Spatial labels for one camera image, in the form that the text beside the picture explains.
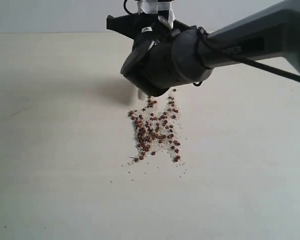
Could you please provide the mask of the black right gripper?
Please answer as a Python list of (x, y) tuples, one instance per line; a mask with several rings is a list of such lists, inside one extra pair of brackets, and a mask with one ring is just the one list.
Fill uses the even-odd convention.
[(128, 14), (106, 18), (106, 28), (133, 40), (132, 49), (149, 42), (149, 50), (171, 47), (179, 35), (187, 39), (178, 46), (198, 49), (197, 27), (189, 26), (179, 20), (169, 22), (163, 14)]

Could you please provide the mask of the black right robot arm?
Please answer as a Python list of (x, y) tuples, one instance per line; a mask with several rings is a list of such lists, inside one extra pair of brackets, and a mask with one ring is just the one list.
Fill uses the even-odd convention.
[(138, 11), (106, 27), (133, 40), (121, 74), (143, 93), (200, 86), (218, 67), (245, 64), (300, 83), (300, 0), (285, 0), (212, 33), (174, 18), (169, 0), (139, 0)]

